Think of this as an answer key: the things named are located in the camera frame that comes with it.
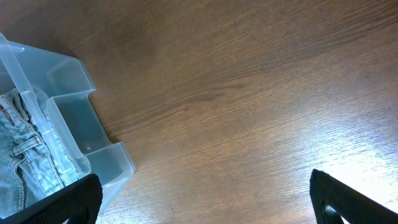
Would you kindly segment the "clear plastic storage container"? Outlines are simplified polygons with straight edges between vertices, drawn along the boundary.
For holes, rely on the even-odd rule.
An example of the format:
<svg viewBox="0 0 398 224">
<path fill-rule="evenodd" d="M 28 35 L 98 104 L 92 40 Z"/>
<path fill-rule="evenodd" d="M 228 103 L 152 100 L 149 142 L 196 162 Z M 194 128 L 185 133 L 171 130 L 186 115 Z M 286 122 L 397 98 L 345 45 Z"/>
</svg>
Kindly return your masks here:
<svg viewBox="0 0 398 224">
<path fill-rule="evenodd" d="M 76 161 L 87 158 L 91 166 L 87 175 L 99 177 L 103 189 L 99 211 L 104 212 L 130 180 L 135 167 L 124 144 L 110 142 L 90 103 L 89 95 L 95 86 L 83 62 L 2 37 L 1 95 L 13 88 L 18 90 L 45 143 L 53 148 L 35 86 L 48 96 L 46 109 L 68 152 Z"/>
</svg>

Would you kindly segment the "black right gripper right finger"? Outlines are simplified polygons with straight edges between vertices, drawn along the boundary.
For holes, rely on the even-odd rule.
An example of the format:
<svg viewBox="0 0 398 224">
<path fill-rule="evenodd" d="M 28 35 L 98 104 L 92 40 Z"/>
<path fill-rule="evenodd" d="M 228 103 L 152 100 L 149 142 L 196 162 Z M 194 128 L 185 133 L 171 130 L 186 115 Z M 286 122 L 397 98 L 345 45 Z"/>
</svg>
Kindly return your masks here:
<svg viewBox="0 0 398 224">
<path fill-rule="evenodd" d="M 312 170 L 310 198 L 317 223 L 397 223 L 395 212 L 320 170 Z"/>
</svg>

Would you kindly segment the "light blue jeans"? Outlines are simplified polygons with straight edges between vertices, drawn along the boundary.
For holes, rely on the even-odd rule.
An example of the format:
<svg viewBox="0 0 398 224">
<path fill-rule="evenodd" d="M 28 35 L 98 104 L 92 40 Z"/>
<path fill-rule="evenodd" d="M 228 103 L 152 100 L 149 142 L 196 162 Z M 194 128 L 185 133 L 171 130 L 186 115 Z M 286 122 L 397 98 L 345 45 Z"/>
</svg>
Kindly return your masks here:
<svg viewBox="0 0 398 224">
<path fill-rule="evenodd" d="M 91 172 L 87 158 L 74 160 L 46 109 L 48 96 L 33 88 L 50 128 L 50 148 L 18 90 L 1 95 L 1 218 L 7 218 Z"/>
</svg>

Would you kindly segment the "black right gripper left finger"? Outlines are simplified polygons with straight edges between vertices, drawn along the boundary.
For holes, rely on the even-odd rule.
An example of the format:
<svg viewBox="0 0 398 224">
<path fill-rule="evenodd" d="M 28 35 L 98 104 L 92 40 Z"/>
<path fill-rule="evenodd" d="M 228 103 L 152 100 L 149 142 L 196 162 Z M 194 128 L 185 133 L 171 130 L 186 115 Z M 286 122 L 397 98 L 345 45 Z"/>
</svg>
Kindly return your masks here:
<svg viewBox="0 0 398 224">
<path fill-rule="evenodd" d="M 95 224 L 103 201 L 103 189 L 96 174 L 90 174 L 27 207 L 1 224 L 76 223 Z"/>
</svg>

